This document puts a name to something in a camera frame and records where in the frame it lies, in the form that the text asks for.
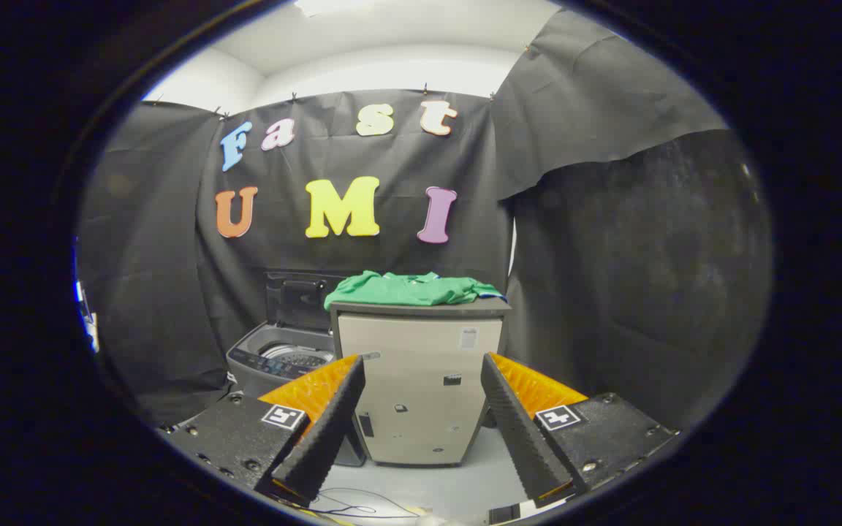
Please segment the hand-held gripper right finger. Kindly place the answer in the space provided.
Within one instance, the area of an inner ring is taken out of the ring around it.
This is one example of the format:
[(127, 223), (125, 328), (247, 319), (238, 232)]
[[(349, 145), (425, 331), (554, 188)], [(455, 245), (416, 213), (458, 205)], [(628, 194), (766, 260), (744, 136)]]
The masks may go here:
[(495, 353), (482, 360), (489, 410), (538, 507), (621, 479), (678, 435), (625, 397), (588, 396)]

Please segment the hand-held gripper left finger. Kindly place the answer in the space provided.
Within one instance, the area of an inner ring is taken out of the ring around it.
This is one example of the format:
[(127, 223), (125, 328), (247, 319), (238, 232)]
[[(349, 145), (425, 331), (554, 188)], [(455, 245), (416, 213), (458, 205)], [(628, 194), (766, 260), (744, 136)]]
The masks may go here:
[(162, 438), (232, 485), (307, 506), (336, 462), (364, 387), (363, 359), (344, 357), (259, 397), (230, 394)]

